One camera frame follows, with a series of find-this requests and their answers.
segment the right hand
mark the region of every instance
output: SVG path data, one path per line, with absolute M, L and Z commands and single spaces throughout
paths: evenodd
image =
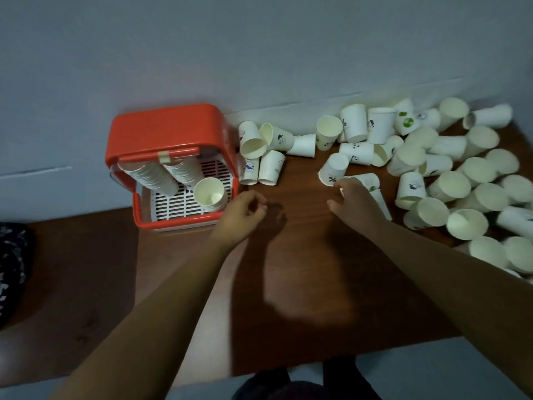
M 339 204 L 332 199 L 327 203 L 330 210 L 348 226 L 367 235 L 388 223 L 377 202 L 357 178 L 337 181 L 335 186 L 343 189 L 344 203 Z

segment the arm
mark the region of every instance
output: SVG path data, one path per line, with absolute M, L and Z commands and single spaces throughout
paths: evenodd
M 383 252 L 464 336 L 533 396 L 533 286 L 486 262 L 387 221 L 366 188 L 342 180 L 330 210 Z
M 224 260 L 263 220 L 265 204 L 252 191 L 231 201 L 197 255 L 136 306 L 51 398 L 164 399 Z

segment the hand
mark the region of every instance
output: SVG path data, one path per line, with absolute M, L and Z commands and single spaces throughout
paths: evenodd
M 348 226 L 366 236 L 388 223 L 377 202 L 357 178 L 337 181 L 335 186 L 343 189 L 344 203 L 341 205 L 332 199 L 327 203 Z
M 263 195 L 256 191 L 241 192 L 228 203 L 210 238 L 225 248 L 234 249 L 266 215 L 267 199 Z

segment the left hand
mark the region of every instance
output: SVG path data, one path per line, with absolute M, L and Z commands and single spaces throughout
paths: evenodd
M 211 239 L 233 249 L 246 239 L 267 215 L 267 199 L 257 191 L 245 191 L 228 203 Z

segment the gray wall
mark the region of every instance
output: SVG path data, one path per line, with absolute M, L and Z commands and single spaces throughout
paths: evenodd
M 0 220 L 130 204 L 111 120 L 230 113 L 461 78 L 529 118 L 533 0 L 0 0 Z

